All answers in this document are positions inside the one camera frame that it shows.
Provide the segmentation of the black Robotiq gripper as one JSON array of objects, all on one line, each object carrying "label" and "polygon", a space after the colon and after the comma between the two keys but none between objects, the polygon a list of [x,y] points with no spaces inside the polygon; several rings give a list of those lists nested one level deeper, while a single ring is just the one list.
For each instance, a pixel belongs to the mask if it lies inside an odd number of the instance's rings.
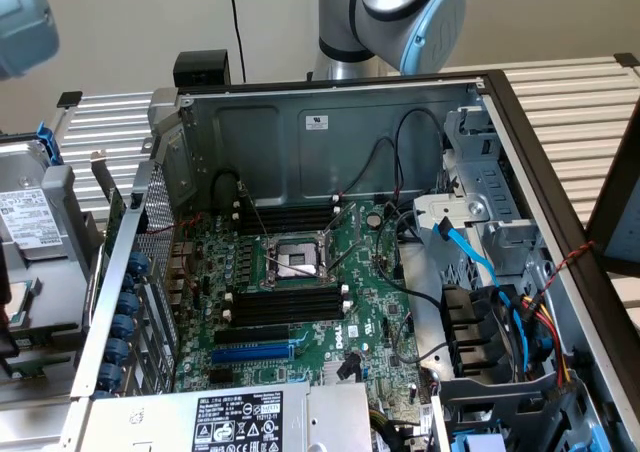
[{"label": "black Robotiq gripper", "polygon": [[8,359],[17,357],[20,349],[9,332],[9,318],[6,312],[6,306],[12,299],[10,290],[9,276],[6,266],[4,251],[0,250],[0,333],[1,333],[1,379],[10,380],[13,375],[11,365]]}]

